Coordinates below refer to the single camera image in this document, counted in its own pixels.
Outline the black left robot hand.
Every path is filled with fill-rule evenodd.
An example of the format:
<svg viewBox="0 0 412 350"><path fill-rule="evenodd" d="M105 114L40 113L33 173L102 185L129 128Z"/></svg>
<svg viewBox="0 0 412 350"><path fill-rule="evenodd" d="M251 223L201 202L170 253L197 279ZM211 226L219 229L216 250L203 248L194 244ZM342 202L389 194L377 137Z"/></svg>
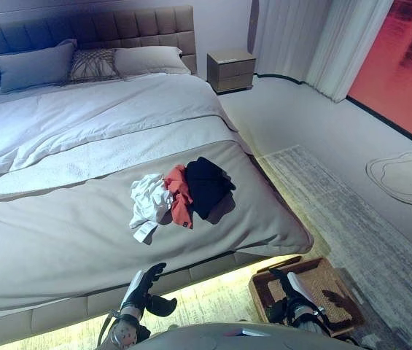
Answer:
<svg viewBox="0 0 412 350"><path fill-rule="evenodd" d="M165 267L166 263L162 262L152 266L146 272L140 270L136 273L121 302L120 313L122 315L128 314L140 321L145 310L161 317L167 317L174 312L177 306L176 298L167 300L149 293L149 289L160 278Z"/></svg>

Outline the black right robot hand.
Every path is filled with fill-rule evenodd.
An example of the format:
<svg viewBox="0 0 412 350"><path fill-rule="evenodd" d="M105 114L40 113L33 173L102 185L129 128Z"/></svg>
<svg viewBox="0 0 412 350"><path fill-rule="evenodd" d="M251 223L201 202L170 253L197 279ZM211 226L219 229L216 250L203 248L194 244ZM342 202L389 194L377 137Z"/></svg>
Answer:
<svg viewBox="0 0 412 350"><path fill-rule="evenodd" d="M279 280L285 297L266 307L265 315L268 321L270 323L286 321L291 327L299 327L304 322L314 322L328 333L327 315L315 304L310 292L305 289L296 274L284 273L277 268L271 268L269 271Z"/></svg>

